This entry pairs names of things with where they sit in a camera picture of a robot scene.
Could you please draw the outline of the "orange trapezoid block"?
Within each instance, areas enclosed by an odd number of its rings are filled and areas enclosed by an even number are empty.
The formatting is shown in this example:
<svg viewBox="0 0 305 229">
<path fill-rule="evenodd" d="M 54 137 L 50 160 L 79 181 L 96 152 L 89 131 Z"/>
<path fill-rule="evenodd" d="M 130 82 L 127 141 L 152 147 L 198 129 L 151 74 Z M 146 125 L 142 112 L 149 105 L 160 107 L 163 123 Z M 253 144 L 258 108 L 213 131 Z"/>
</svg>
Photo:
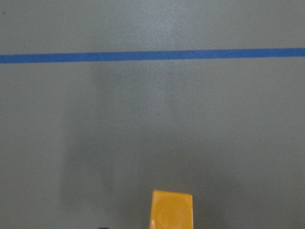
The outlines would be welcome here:
<svg viewBox="0 0 305 229">
<path fill-rule="evenodd" d="M 193 229 L 193 196 L 187 193 L 154 190 L 149 228 Z"/>
</svg>

